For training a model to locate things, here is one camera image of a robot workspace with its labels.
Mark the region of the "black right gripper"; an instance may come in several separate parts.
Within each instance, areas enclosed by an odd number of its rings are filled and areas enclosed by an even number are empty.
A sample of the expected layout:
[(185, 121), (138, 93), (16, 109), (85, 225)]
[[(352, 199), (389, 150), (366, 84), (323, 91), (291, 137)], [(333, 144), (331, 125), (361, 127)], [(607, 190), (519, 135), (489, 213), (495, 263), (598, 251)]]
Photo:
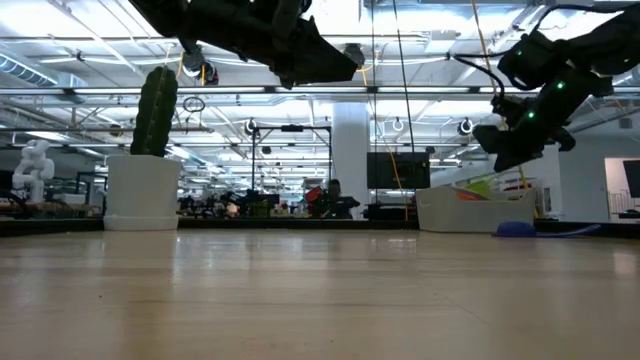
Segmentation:
[(486, 152), (497, 154), (494, 171), (503, 172), (541, 158), (542, 145), (568, 125), (570, 116), (589, 96), (612, 93), (611, 77), (565, 66), (535, 97), (492, 100), (494, 111), (505, 118), (508, 130), (477, 125), (472, 134)]

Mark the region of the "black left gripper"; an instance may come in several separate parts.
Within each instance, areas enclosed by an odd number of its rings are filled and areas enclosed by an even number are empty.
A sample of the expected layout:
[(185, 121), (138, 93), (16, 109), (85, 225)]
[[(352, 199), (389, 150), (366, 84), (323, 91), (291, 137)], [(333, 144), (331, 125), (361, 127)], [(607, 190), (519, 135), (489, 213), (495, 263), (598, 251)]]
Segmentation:
[(352, 79), (358, 65), (319, 33), (313, 18), (301, 19), (302, 0), (195, 0), (183, 22), (183, 46), (201, 41), (264, 64), (291, 89), (309, 83)]

